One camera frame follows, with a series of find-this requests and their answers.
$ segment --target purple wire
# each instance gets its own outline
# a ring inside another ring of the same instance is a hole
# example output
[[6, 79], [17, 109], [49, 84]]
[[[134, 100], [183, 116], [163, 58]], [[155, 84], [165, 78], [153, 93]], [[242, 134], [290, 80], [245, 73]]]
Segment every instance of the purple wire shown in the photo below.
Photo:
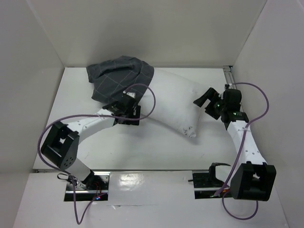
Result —
[[[269, 100], [268, 100], [268, 97], [267, 97], [267, 95], [264, 93], [264, 91], [263, 91], [260, 87], [258, 87], [257, 85], [255, 85], [255, 84], [252, 84], [252, 83], [249, 83], [249, 82], [237, 82], [237, 83], [233, 83], [233, 85], [249, 85], [249, 86], [251, 85], [251, 86], [257, 88], [257, 89], [262, 93], [262, 95], [264, 96], [264, 98], [265, 98], [265, 100], [266, 100], [266, 105], [267, 105], [266, 110], [264, 111], [264, 113], [263, 113], [262, 115], [258, 116], [257, 118], [254, 118], [253, 120], [250, 120], [250, 121], [246, 124], [246, 126], [245, 126], [245, 128], [248, 128], [253, 122], [255, 122], [255, 121], [261, 119], [262, 117], [264, 117], [264, 116], [268, 113], [268, 111], [269, 111]], [[236, 166], [237, 166], [237, 164], [238, 164], [237, 162], [238, 162], [238, 160], [239, 160], [239, 158], [240, 158], [240, 156], [241, 156], [241, 153], [242, 153], [242, 150], [243, 150], [243, 147], [244, 147], [246, 133], [247, 133], [247, 131], [244, 131], [243, 137], [242, 137], [242, 141], [241, 141], [241, 145], [240, 145], [239, 150], [238, 150], [238, 152], [237, 152], [237, 157], [236, 157], [236, 159], [235, 159], [235, 161], [234, 161], [234, 164], [233, 164], [233, 166], [232, 166], [232, 168], [231, 168], [231, 171], [230, 171], [229, 175], [227, 176], [227, 179], [225, 180], [223, 186], [222, 186], [219, 190], [217, 190], [217, 191], [214, 193], [214, 196], [218, 196], [226, 187], [229, 187], [229, 186], [228, 186], [228, 181], [230, 180], [230, 178], [231, 178], [231, 176], [232, 176], [232, 174], [233, 174], [233, 171], [236, 169]], [[258, 201], [256, 201], [256, 211], [254, 212], [254, 214], [253, 214], [252, 216], [249, 216], [248, 218], [238, 218], [238, 217], [232, 215], [232, 214], [226, 209], [226, 207], [225, 207], [225, 204], [224, 204], [224, 196], [223, 196], [223, 198], [222, 198], [222, 203], [223, 203], [224, 209], [225, 209], [225, 211], [226, 211], [230, 216], [234, 217], [235, 219], [239, 219], [239, 220], [248, 220], [248, 219], [253, 218], [253, 217], [257, 214]]]
[[[77, 114], [77, 115], [69, 115], [69, 116], [62, 117], [62, 118], [60, 118], [60, 119], [57, 119], [57, 120], [53, 121], [53, 122], [50, 123], [48, 126], [46, 126], [46, 128], [42, 131], [41, 135], [39, 136], [38, 145], [37, 145], [37, 152], [38, 152], [39, 158], [40, 158], [47, 166], [49, 166], [49, 167], [51, 167], [51, 168], [53, 168], [53, 169], [55, 169], [55, 170], [62, 171], [62, 172], [64, 172], [64, 173], [66, 173], [66, 174], [68, 174], [68, 175], [71, 176], [71, 174], [70, 174], [69, 172], [63, 171], [63, 170], [59, 169], [58, 167], [56, 167], [56, 166], [54, 166], [54, 165], [48, 163], [48, 162], [43, 158], [42, 153], [41, 153], [41, 151], [40, 151], [40, 147], [41, 147], [41, 141], [42, 141], [42, 138], [43, 138], [44, 134], [45, 134], [45, 133], [47, 132], [47, 130], [48, 130], [51, 126], [53, 126], [56, 122], [62, 121], [62, 120], [66, 120], [66, 119], [70, 119], [70, 118], [75, 118], [75, 117], [109, 117], [109, 118], [115, 118], [115, 119], [120, 119], [120, 120], [129, 120], [129, 121], [138, 121], [138, 120], [142, 120], [142, 119], [147, 118], [149, 115], [151, 115], [151, 113], [152, 113], [152, 112], [154, 111], [154, 109], [155, 109], [155, 106], [156, 106], [156, 97], [155, 97], [154, 92], [153, 92], [147, 85], [145, 85], [145, 84], [140, 84], [140, 83], [138, 83], [138, 84], [133, 84], [133, 85], [129, 86], [129, 87], [126, 89], [126, 92], [129, 91], [133, 86], [136, 86], [136, 85], [137, 85], [137, 86], [144, 86], [144, 87], [146, 87], [147, 89], [149, 89], [150, 92], [152, 93], [153, 100], [154, 100], [154, 104], [153, 104], [152, 110], [151, 110], [147, 115], [145, 115], [145, 116], [143, 116], [143, 117], [140, 117], [140, 118], [136, 118], [136, 119], [126, 118], [126, 117], [120, 117], [120, 116], [114, 116], [114, 115], [96, 115], [96, 114]], [[73, 195], [74, 195], [74, 212], [75, 212], [75, 218], [76, 218], [77, 224], [80, 225], [80, 224], [82, 223], [82, 220], [83, 220], [83, 218], [84, 218], [84, 215], [85, 215], [86, 210], [87, 210], [87, 209], [89, 208], [89, 206], [93, 203], [93, 201], [96, 199], [96, 197], [94, 197], [94, 198], [88, 203], [88, 205], [87, 205], [87, 207], [85, 208], [85, 211], [84, 211], [84, 213], [82, 214], [82, 217], [81, 217], [81, 219], [80, 219], [80, 221], [79, 221], [79, 219], [78, 219], [78, 214], [77, 214], [77, 208], [76, 208], [76, 190], [75, 190], [74, 184], [73, 184], [73, 192], [74, 192]]]
[[231, 217], [233, 217], [233, 218], [235, 218], [235, 219], [238, 219], [238, 220], [249, 220], [249, 219], [252, 219], [252, 218], [257, 214], [257, 210], [258, 210], [258, 201], [256, 201], [256, 210], [255, 210], [255, 212], [253, 212], [253, 214], [250, 215], [250, 216], [247, 217], [247, 218], [239, 218], [239, 217], [236, 217], [235, 215], [231, 214], [231, 213], [228, 211], [228, 209], [226, 208], [225, 202], [224, 202], [224, 198], [225, 198], [225, 196], [227, 195], [228, 192], [229, 192], [229, 191], [227, 191], [227, 192], [224, 193], [224, 195], [223, 195], [223, 197], [222, 197], [222, 204], [223, 204], [223, 207], [224, 207], [225, 211], [226, 211]]

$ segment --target purple cable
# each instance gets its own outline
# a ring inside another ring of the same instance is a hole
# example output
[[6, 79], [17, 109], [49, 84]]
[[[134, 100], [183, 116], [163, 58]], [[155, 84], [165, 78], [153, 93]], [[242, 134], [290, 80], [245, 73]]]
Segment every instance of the purple cable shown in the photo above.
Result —
[[249, 219], [252, 219], [252, 218], [257, 214], [257, 210], [258, 210], [258, 201], [256, 201], [256, 210], [255, 210], [255, 212], [253, 212], [253, 214], [250, 215], [250, 216], [247, 217], [247, 218], [239, 218], [239, 217], [236, 217], [235, 215], [231, 214], [231, 213], [228, 211], [228, 209], [226, 208], [225, 202], [224, 202], [224, 198], [225, 198], [225, 196], [227, 195], [228, 192], [229, 192], [229, 191], [227, 191], [227, 192], [224, 193], [224, 195], [223, 195], [223, 197], [222, 197], [222, 204], [223, 204], [223, 207], [224, 207], [225, 211], [226, 211], [231, 217], [233, 217], [233, 218], [235, 218], [235, 219], [238, 219], [238, 220], [249, 220]]
[[[114, 115], [94, 115], [94, 114], [77, 114], [77, 115], [69, 115], [69, 116], [62, 117], [62, 118], [60, 118], [60, 119], [58, 119], [58, 120], [55, 120], [54, 122], [50, 123], [50, 124], [49, 124], [48, 126], [46, 126], [46, 128], [42, 131], [42, 133], [41, 133], [41, 135], [40, 135], [40, 137], [39, 137], [39, 139], [38, 139], [38, 145], [37, 145], [37, 152], [38, 152], [39, 158], [40, 158], [47, 166], [49, 166], [49, 167], [51, 167], [51, 168], [53, 168], [53, 169], [55, 169], [55, 170], [62, 171], [62, 170], [60, 170], [58, 167], [56, 167], [56, 166], [54, 166], [54, 165], [48, 163], [48, 162], [43, 158], [42, 153], [41, 153], [41, 151], [40, 151], [42, 137], [43, 137], [44, 134], [47, 132], [47, 130], [48, 130], [51, 126], [53, 126], [54, 123], [56, 123], [56, 122], [58, 122], [58, 121], [62, 121], [62, 120], [70, 119], [70, 118], [75, 118], [75, 117], [109, 117], [109, 118], [115, 118], [115, 119], [120, 119], [120, 120], [138, 121], [138, 120], [145, 119], [145, 118], [147, 118], [149, 115], [151, 115], [151, 113], [154, 111], [155, 106], [156, 106], [156, 97], [155, 97], [155, 94], [154, 94], [154, 92], [153, 92], [147, 85], [145, 85], [145, 84], [140, 84], [140, 83], [138, 83], [138, 84], [133, 84], [133, 85], [129, 86], [129, 87], [126, 89], [126, 92], [129, 91], [133, 86], [136, 86], [136, 85], [137, 85], [137, 86], [144, 86], [144, 87], [146, 87], [147, 89], [149, 89], [150, 92], [152, 93], [152, 96], [153, 96], [153, 99], [154, 99], [154, 104], [153, 104], [152, 110], [151, 110], [147, 115], [145, 115], [145, 116], [143, 116], [143, 117], [140, 117], [140, 118], [136, 118], [136, 119], [126, 118], [126, 117], [120, 117], [120, 116], [114, 116]], [[67, 172], [67, 171], [62, 171], [62, 172], [66, 173], [66, 174], [68, 174], [68, 175], [70, 175], [70, 176], [72, 176], [72, 175], [71, 175], [69, 172]], [[84, 211], [84, 213], [83, 213], [83, 215], [82, 215], [82, 217], [81, 217], [81, 219], [80, 219], [80, 221], [79, 221], [79, 219], [78, 219], [78, 214], [77, 214], [77, 208], [76, 208], [76, 192], [75, 192], [75, 191], [76, 191], [76, 190], [75, 190], [75, 186], [74, 186], [74, 184], [73, 184], [75, 218], [76, 218], [77, 224], [80, 225], [80, 224], [82, 223], [82, 220], [83, 220], [83, 218], [84, 218], [84, 215], [85, 215], [86, 210], [87, 210], [87, 209], [89, 208], [89, 206], [93, 203], [93, 201], [96, 199], [96, 197], [94, 197], [94, 198], [88, 203], [88, 205], [87, 205], [87, 207], [85, 208], [85, 211]]]
[[[269, 110], [269, 100], [268, 100], [268, 97], [266, 96], [266, 94], [264, 93], [264, 91], [263, 91], [260, 87], [258, 87], [257, 85], [255, 85], [255, 84], [252, 84], [252, 83], [249, 83], [249, 82], [237, 82], [237, 83], [233, 83], [233, 85], [249, 85], [249, 86], [251, 85], [251, 86], [257, 88], [257, 89], [262, 93], [262, 95], [264, 96], [264, 98], [265, 98], [265, 100], [266, 100], [266, 105], [267, 105], [266, 110], [264, 111], [264, 113], [263, 113], [262, 115], [258, 116], [257, 118], [255, 118], [255, 119], [253, 119], [253, 120], [250, 120], [250, 121], [246, 124], [246, 126], [245, 126], [245, 128], [248, 128], [253, 122], [255, 122], [255, 121], [261, 119], [262, 117], [264, 117], [264, 116], [268, 113], [268, 110]], [[238, 162], [238, 160], [239, 160], [239, 158], [240, 158], [240, 156], [241, 156], [241, 153], [242, 153], [242, 150], [243, 150], [243, 147], [244, 147], [244, 143], [245, 143], [246, 133], [247, 133], [247, 131], [244, 131], [243, 137], [242, 137], [242, 141], [241, 141], [241, 145], [240, 145], [239, 150], [238, 150], [238, 152], [237, 152], [237, 157], [236, 157], [236, 159], [235, 159], [235, 161], [234, 161], [234, 164], [233, 164], [233, 166], [232, 166], [232, 168], [231, 168], [231, 171], [230, 171], [230, 173], [229, 173], [227, 179], [225, 180], [223, 186], [222, 186], [219, 190], [217, 190], [217, 191], [214, 193], [214, 196], [218, 196], [226, 187], [229, 187], [227, 184], [228, 184], [228, 181], [230, 180], [230, 178], [231, 178], [231, 176], [232, 176], [232, 174], [233, 174], [233, 171], [236, 169], [236, 166], [237, 166], [237, 164], [238, 164], [237, 162]], [[225, 204], [224, 204], [224, 196], [225, 196], [225, 195], [226, 195], [226, 193], [223, 195], [223, 198], [222, 198], [222, 203], [223, 203], [224, 209], [225, 209], [225, 211], [226, 211], [230, 216], [234, 217], [235, 219], [239, 219], [239, 220], [248, 220], [248, 219], [253, 218], [253, 217], [257, 214], [258, 201], [256, 201], [256, 211], [254, 212], [253, 215], [249, 216], [248, 218], [238, 218], [238, 217], [232, 215], [232, 214], [226, 209], [226, 207], [225, 207]]]

